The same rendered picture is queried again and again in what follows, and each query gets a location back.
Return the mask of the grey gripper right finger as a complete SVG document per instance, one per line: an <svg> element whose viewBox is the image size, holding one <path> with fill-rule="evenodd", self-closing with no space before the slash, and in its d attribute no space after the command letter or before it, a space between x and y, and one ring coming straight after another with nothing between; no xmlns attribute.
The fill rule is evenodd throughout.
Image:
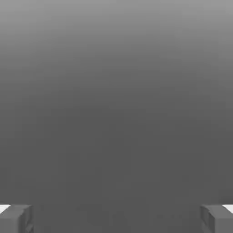
<svg viewBox="0 0 233 233"><path fill-rule="evenodd" d="M233 204L201 205L202 233L233 233Z"/></svg>

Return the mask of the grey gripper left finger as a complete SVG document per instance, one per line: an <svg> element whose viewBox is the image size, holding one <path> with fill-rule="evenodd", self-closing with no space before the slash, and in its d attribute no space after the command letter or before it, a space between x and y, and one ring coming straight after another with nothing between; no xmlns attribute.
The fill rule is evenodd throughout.
<svg viewBox="0 0 233 233"><path fill-rule="evenodd" d="M33 206L0 204L0 233L34 233Z"/></svg>

